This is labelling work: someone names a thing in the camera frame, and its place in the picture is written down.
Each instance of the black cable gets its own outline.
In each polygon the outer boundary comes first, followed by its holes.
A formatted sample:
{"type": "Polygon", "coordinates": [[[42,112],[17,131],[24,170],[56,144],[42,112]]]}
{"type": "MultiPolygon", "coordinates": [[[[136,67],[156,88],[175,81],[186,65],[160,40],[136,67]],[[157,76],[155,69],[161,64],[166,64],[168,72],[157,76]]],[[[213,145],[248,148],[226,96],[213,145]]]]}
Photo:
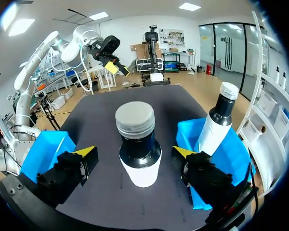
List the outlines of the black cable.
{"type": "Polygon", "coordinates": [[[257,195],[257,190],[256,190],[254,175],[253,175],[253,173],[252,173],[252,168],[250,169],[250,175],[251,175],[252,189],[253,189],[253,192],[254,192],[255,203],[256,203],[255,213],[254,213],[254,216],[253,216],[253,217],[255,217],[255,215],[256,215],[256,213],[257,213],[257,211],[258,211],[259,203],[258,203],[258,195],[257,195]]]}
{"type": "Polygon", "coordinates": [[[3,149],[3,154],[5,154],[5,153],[7,153],[9,156],[10,156],[10,158],[12,158],[12,160],[15,162],[15,163],[17,163],[17,165],[20,167],[20,168],[22,168],[22,166],[9,154],[9,152],[7,152],[7,151],[5,151],[5,149],[3,149]]]}

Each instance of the bottle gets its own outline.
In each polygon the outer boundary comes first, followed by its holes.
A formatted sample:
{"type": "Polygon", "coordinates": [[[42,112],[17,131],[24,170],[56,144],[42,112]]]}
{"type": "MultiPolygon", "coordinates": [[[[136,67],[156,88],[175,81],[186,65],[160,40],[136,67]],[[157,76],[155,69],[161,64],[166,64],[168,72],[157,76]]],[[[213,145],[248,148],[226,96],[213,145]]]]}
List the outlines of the bottle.
{"type": "Polygon", "coordinates": [[[209,111],[200,137],[195,144],[195,152],[213,155],[232,125],[231,113],[238,97],[237,86],[223,82],[216,106],[209,111]]]}
{"type": "Polygon", "coordinates": [[[281,88],[284,90],[286,88],[286,72],[284,71],[283,77],[281,78],[281,88]]]}
{"type": "Polygon", "coordinates": [[[279,84],[279,66],[277,66],[277,68],[276,68],[276,79],[275,79],[275,82],[277,84],[279,84]]]}
{"type": "Polygon", "coordinates": [[[138,187],[149,187],[158,178],[162,150],[155,140],[155,116],[151,105],[130,102],[116,111],[116,124],[123,144],[120,161],[138,187]]]}

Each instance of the black chair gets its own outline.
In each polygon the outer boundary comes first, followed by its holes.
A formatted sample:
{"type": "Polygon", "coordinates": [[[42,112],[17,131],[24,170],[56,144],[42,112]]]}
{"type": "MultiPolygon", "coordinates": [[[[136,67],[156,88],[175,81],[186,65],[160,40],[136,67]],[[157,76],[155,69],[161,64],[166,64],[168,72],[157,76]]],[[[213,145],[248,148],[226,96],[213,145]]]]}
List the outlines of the black chair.
{"type": "MultiPolygon", "coordinates": [[[[77,87],[77,88],[81,88],[81,85],[80,83],[77,83],[78,82],[78,78],[77,77],[72,77],[71,78],[71,81],[72,83],[77,87]]],[[[89,81],[88,79],[84,79],[83,81],[81,81],[82,85],[89,88],[89,81]]]]}

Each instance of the white cap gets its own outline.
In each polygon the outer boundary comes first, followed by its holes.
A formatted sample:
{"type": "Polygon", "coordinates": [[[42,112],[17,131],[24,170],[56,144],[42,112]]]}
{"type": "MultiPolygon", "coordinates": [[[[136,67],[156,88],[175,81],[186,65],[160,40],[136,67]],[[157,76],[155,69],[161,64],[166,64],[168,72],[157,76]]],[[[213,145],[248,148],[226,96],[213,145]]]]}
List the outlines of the white cap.
{"type": "Polygon", "coordinates": [[[117,109],[116,123],[119,133],[125,138],[141,139],[154,130],[154,110],[145,102],[126,103],[117,109]]]}
{"type": "Polygon", "coordinates": [[[239,94],[239,88],[228,82],[222,82],[220,94],[230,100],[236,100],[239,94]]]}

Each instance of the blue container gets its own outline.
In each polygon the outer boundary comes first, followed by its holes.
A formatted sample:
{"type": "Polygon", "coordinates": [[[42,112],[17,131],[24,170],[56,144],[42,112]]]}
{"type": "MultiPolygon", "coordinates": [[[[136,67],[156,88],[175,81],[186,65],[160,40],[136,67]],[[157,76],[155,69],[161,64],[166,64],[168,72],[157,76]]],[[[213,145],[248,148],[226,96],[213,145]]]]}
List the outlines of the blue container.
{"type": "Polygon", "coordinates": [[[57,156],[63,152],[74,152],[75,144],[66,131],[42,131],[34,141],[20,170],[33,182],[36,175],[45,173],[57,163],[57,156]]]}
{"type": "MultiPolygon", "coordinates": [[[[194,151],[206,119],[193,119],[178,123],[176,141],[180,148],[194,151]]],[[[238,185],[245,177],[247,167],[251,161],[250,155],[233,128],[230,128],[223,142],[217,148],[211,158],[212,163],[224,173],[233,175],[233,185],[238,185]]],[[[212,207],[203,202],[195,189],[191,187],[194,209],[211,209],[212,207]]]]}

